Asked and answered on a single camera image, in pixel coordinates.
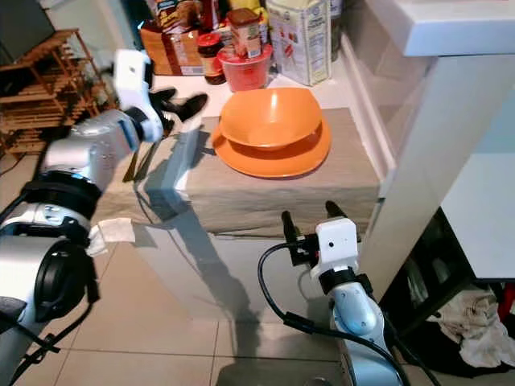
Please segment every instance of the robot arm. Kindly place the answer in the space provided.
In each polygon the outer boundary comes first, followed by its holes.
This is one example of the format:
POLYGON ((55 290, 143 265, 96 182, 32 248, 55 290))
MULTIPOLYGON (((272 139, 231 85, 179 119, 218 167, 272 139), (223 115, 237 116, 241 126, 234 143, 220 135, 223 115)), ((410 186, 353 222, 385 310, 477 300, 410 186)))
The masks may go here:
POLYGON ((0 386, 12 384, 27 367, 20 362, 34 341, 45 346, 43 354, 57 351, 54 345, 65 334, 37 340, 49 321, 75 308, 84 293, 89 310, 99 298, 93 261, 85 253, 89 221, 117 164, 142 141, 163 135, 150 81, 145 54, 118 51, 115 86, 124 111, 106 111, 53 142, 36 178, 0 215, 0 386))

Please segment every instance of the wooden rack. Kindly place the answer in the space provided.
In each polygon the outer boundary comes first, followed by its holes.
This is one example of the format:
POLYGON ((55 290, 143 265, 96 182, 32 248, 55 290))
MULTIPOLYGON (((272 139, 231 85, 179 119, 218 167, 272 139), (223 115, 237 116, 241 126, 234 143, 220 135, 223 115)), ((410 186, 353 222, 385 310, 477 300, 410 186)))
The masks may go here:
POLYGON ((0 142, 16 158, 40 152, 52 138, 44 130, 71 126, 85 114, 92 117, 103 107, 116 107, 77 29, 56 31, 0 72, 23 69, 34 80, 14 95, 0 96, 0 142), (42 69, 42 60, 51 64, 42 69), (102 93, 105 103, 99 106, 102 93))

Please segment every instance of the orange plate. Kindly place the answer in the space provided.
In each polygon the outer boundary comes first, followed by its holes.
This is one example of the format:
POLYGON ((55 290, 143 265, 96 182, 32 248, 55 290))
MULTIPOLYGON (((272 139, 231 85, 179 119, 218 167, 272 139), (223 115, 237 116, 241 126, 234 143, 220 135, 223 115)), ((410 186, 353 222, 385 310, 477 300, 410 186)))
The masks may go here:
POLYGON ((233 169, 265 178, 301 175, 320 165, 331 148, 331 130, 325 119, 308 137, 276 151, 243 146, 225 138, 220 126, 211 135, 216 154, 233 169))
POLYGON ((221 112, 224 137, 246 146, 289 145, 313 133, 322 112, 305 88, 236 92, 221 112))

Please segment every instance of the bottle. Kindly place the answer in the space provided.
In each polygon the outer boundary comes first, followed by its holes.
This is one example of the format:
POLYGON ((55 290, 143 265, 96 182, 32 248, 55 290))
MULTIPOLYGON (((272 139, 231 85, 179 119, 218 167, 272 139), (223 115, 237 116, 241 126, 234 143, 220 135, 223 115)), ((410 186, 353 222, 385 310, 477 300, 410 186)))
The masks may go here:
POLYGON ((204 77, 209 84, 222 84, 225 75, 220 61, 216 58, 218 51, 224 46, 218 34, 205 34, 199 36, 199 55, 204 67, 204 77))
POLYGON ((331 61, 338 59, 341 35, 341 9, 344 0, 331 0, 331 61))

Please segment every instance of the white carton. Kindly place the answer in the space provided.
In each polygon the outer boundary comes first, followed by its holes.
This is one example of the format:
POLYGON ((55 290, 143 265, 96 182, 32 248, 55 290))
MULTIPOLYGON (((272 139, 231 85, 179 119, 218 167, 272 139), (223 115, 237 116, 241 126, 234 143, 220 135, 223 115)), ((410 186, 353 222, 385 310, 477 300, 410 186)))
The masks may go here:
POLYGON ((327 0, 267 0, 278 70, 309 86, 331 76, 331 7, 327 0))

